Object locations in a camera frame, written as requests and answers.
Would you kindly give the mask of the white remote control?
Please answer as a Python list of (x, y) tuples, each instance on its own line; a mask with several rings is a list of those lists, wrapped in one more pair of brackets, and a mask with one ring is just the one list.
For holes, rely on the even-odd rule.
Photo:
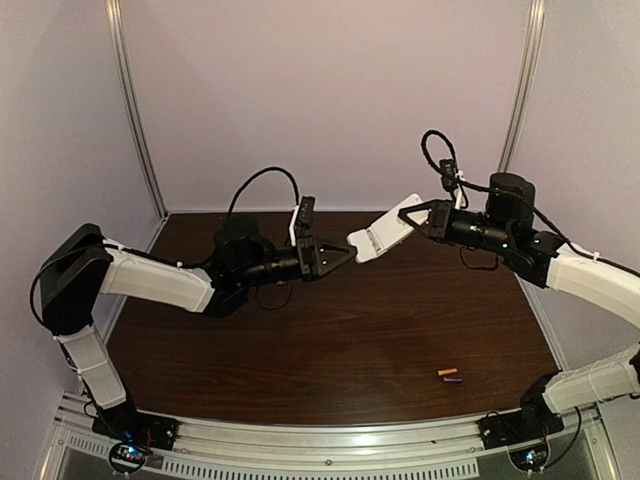
[(379, 217), (366, 229), (366, 235), (371, 243), (374, 258), (384, 255), (413, 232), (413, 227), (405, 220), (402, 220), (399, 213), (404, 208), (418, 206), (422, 203), (422, 198), (417, 193), (413, 193)]

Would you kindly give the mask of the orange AAA battery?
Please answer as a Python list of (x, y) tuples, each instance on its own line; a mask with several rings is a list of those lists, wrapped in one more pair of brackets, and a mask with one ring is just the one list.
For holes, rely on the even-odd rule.
[(450, 368), (450, 369), (441, 369), (437, 371), (437, 375), (442, 377), (442, 376), (449, 376), (449, 375), (454, 375), (458, 373), (458, 369), (457, 368)]

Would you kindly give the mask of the white battery cover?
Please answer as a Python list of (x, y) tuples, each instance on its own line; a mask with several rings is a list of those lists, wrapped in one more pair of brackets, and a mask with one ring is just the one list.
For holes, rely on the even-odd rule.
[(374, 242), (367, 229), (351, 232), (347, 236), (347, 243), (356, 249), (355, 260), (359, 264), (369, 262), (377, 257)]

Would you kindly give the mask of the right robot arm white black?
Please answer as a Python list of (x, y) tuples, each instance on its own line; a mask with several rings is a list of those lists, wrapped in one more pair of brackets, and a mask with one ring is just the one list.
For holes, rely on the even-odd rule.
[[(424, 237), (491, 252), (522, 280), (588, 301), (632, 325), (639, 323), (639, 277), (574, 246), (565, 236), (533, 227), (535, 187), (510, 173), (490, 177), (482, 212), (451, 200), (400, 209), (398, 216)], [(585, 367), (541, 377), (521, 398), (526, 422), (639, 393), (639, 345)]]

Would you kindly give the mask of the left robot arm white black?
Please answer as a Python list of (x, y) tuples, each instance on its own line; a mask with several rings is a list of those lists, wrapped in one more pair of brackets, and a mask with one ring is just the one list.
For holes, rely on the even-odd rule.
[(93, 307), (100, 295), (121, 295), (171, 305), (211, 318), (234, 314), (253, 288), (317, 281), (354, 259), (355, 247), (308, 234), (310, 221), (296, 214), (289, 245), (277, 248), (257, 219), (236, 214), (214, 236), (202, 264), (158, 260), (103, 236), (95, 224), (74, 232), (42, 265), (42, 325), (67, 353), (101, 410), (117, 409), (129, 395), (97, 332)]

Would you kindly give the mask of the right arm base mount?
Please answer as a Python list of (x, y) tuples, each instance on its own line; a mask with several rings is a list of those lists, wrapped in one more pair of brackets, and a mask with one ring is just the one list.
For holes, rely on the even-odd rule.
[(517, 410), (491, 411), (477, 422), (484, 448), (516, 447), (508, 452), (509, 460), (527, 474), (543, 472), (551, 460), (549, 437), (564, 429), (563, 420), (551, 412), (542, 393), (542, 386), (532, 386)]

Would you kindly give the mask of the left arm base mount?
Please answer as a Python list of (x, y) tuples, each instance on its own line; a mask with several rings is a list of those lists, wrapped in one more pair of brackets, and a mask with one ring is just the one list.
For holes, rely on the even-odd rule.
[(105, 409), (91, 399), (84, 406), (85, 413), (88, 408), (95, 412), (92, 432), (116, 441), (107, 453), (107, 462), (116, 475), (129, 478), (156, 450), (173, 449), (179, 426), (175, 418), (141, 412), (129, 400)]

